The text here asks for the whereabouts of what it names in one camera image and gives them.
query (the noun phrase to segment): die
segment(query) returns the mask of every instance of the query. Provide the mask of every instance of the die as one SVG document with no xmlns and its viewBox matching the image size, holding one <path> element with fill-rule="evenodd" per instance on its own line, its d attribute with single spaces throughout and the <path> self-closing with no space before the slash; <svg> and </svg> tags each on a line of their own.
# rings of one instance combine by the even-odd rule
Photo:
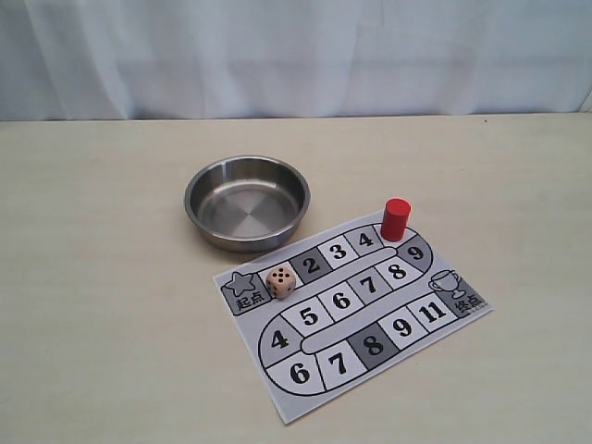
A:
<svg viewBox="0 0 592 444">
<path fill-rule="evenodd" d="M 296 289 L 294 272 L 285 266 L 277 266 L 269 272 L 265 280 L 267 289 L 278 299 L 285 299 Z"/>
</svg>

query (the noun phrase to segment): black number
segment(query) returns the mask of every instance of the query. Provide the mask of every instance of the black number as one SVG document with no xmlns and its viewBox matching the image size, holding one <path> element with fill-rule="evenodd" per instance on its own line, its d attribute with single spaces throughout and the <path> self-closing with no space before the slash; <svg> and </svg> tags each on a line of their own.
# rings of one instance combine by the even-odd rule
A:
<svg viewBox="0 0 592 444">
<path fill-rule="evenodd" d="M 409 247 L 407 249 L 407 253 L 411 255 L 413 259 L 419 261 L 422 257 L 424 257 L 424 252 L 422 252 L 418 247 Z"/>
<path fill-rule="evenodd" d="M 442 311 L 439 309 L 435 302 L 430 302 L 427 306 L 434 310 L 436 312 L 436 315 L 438 316 L 434 317 L 431 313 L 427 311 L 427 308 L 425 307 L 420 308 L 419 311 L 424 314 L 424 316 L 427 318 L 427 321 L 430 323 L 435 322 L 437 319 L 440 319 L 440 317 L 444 317 L 446 315 L 445 313 L 442 313 Z"/>
<path fill-rule="evenodd" d="M 331 245 L 331 248 L 329 248 L 329 251 L 332 253 L 335 253 L 335 254 L 333 254 L 333 257 L 336 259 L 343 259 L 346 254 L 345 250 L 343 250 L 341 248 L 341 245 L 339 245 L 339 244 Z"/>
<path fill-rule="evenodd" d="M 369 336 L 364 339 L 364 345 L 368 348 L 368 352 L 373 356 L 380 354 L 384 350 L 383 345 L 376 340 L 375 336 Z"/>
<path fill-rule="evenodd" d="M 311 378 L 311 374 L 303 367 L 304 364 L 296 363 L 290 369 L 290 376 L 296 384 L 304 384 Z"/>
<path fill-rule="evenodd" d="M 374 245 L 374 243 L 368 236 L 365 235 L 365 233 L 362 233 L 360 235 L 360 245 L 365 245 L 366 247 L 369 247 L 370 245 Z"/>
<path fill-rule="evenodd" d="M 309 274 L 321 269 L 321 267 L 316 264 L 315 259 L 313 259 L 312 257 L 307 257 L 306 259 L 304 259 L 303 264 L 304 266 L 308 266 Z"/>
<path fill-rule="evenodd" d="M 282 335 L 279 330 L 276 330 L 274 337 L 271 340 L 271 346 L 283 349 L 284 347 L 288 347 L 288 340 L 284 338 L 284 335 Z"/>
<path fill-rule="evenodd" d="M 333 295 L 333 303 L 337 308 L 345 309 L 350 306 L 351 302 L 348 298 L 343 296 L 343 293 L 339 292 Z"/>
<path fill-rule="evenodd" d="M 360 284 L 363 285 L 365 282 L 368 283 L 368 289 L 370 289 L 370 292 L 371 293 L 374 293 L 376 291 L 376 289 L 374 288 L 374 282 L 372 282 L 372 278 L 370 276 L 369 277 L 365 277 L 364 279 L 362 279 L 360 281 Z"/>
<path fill-rule="evenodd" d="M 339 374 L 343 375 L 345 373 L 345 365 L 343 364 L 343 355 L 341 353 L 337 353 L 329 358 L 329 363 L 333 364 L 335 360 L 338 361 L 339 366 Z"/>
<path fill-rule="evenodd" d="M 392 273 L 395 279 L 403 279 L 407 276 L 405 270 L 401 270 L 397 264 L 393 264 L 388 268 L 388 271 Z"/>
<path fill-rule="evenodd" d="M 403 337 L 411 335 L 411 326 L 404 319 L 396 319 L 395 322 L 392 323 L 392 327 L 401 333 L 401 336 Z"/>
<path fill-rule="evenodd" d="M 313 310 L 311 307 L 300 310 L 300 316 L 302 316 L 304 324 L 306 324 L 307 326 L 311 326 L 316 321 L 318 321 L 318 316 L 316 314 L 309 313 L 311 310 Z"/>
</svg>

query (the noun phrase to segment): star icon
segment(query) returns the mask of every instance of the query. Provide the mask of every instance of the star icon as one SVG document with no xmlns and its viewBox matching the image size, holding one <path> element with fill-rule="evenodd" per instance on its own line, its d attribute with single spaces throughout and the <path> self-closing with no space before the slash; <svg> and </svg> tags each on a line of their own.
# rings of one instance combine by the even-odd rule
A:
<svg viewBox="0 0 592 444">
<path fill-rule="evenodd" d="M 232 273 L 232 281 L 226 284 L 225 287 L 234 291 L 234 296 L 241 296 L 244 291 L 255 290 L 255 286 L 251 283 L 253 275 L 242 275 L 235 271 Z"/>
</svg>

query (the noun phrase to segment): trophy icon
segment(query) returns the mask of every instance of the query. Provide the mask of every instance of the trophy icon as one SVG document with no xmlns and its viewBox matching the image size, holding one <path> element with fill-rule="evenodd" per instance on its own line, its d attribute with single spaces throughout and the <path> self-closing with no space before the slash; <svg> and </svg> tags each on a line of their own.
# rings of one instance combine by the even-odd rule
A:
<svg viewBox="0 0 592 444">
<path fill-rule="evenodd" d="M 427 285 L 434 291 L 452 291 L 452 299 L 458 299 L 466 294 L 466 291 L 459 290 L 460 283 L 461 278 L 455 271 L 442 270 L 432 276 Z"/>
</svg>

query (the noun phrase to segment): bowl rim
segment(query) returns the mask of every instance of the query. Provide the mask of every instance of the bowl rim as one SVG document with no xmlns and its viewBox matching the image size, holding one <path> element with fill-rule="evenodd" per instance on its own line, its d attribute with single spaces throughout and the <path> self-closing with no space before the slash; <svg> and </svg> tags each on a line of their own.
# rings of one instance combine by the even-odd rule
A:
<svg viewBox="0 0 592 444">
<path fill-rule="evenodd" d="M 304 199 L 302 202 L 302 205 L 300 207 L 300 210 L 298 212 L 298 214 L 284 227 L 277 229 L 275 231 L 269 232 L 265 235 L 262 236 L 252 236 L 249 238 L 237 238 L 234 236 L 229 236 L 227 234 L 224 233 L 220 233 L 218 231 L 214 231 L 210 228 L 207 228 L 202 221 L 197 217 L 197 215 L 195 213 L 193 213 L 192 209 L 191 209 L 191 195 L 192 192 L 195 188 L 195 185 L 197 184 L 197 182 L 203 177 L 205 176 L 206 173 L 208 173 L 211 169 L 218 167 L 224 163 L 231 163 L 231 162 L 236 162 L 236 161 L 240 161 L 240 160 L 244 160 L 244 159 L 254 159 L 254 160 L 261 160 L 264 162 L 269 162 L 269 163 L 273 163 L 273 164 L 278 164 L 281 165 L 282 167 L 285 167 L 301 184 L 302 189 L 304 191 Z M 212 162 L 206 166 L 204 166 L 202 169 L 200 169 L 190 180 L 190 182 L 187 184 L 187 187 L 185 188 L 185 195 L 184 195 L 184 199 L 183 199 L 183 205 L 185 208 L 185 213 L 187 214 L 187 217 L 190 219 L 190 221 L 201 231 L 207 233 L 209 236 L 212 236 L 214 238 L 223 240 L 223 241 L 230 241 L 230 242 L 236 242 L 236 243 L 254 243 L 254 242 L 258 242 L 258 241 L 266 241 L 268 239 L 273 239 L 276 238 L 278 236 L 281 236 L 283 234 L 285 234 L 288 231 L 293 230 L 294 228 L 296 228 L 300 222 L 302 221 L 302 219 L 304 218 L 304 215 L 306 214 L 306 212 L 308 211 L 308 207 L 310 205 L 310 201 L 311 201 L 311 191 L 310 191 L 310 186 L 308 185 L 308 182 L 306 181 L 306 179 L 304 178 L 304 175 L 298 170 L 296 169 L 294 166 L 290 165 L 289 163 L 280 160 L 276 157 L 272 157 L 269 155 L 264 155 L 264 154 L 238 154 L 238 155 L 232 155 L 232 156 L 228 156 L 228 157 L 224 157 L 221 159 L 216 160 L 215 162 Z"/>
</svg>

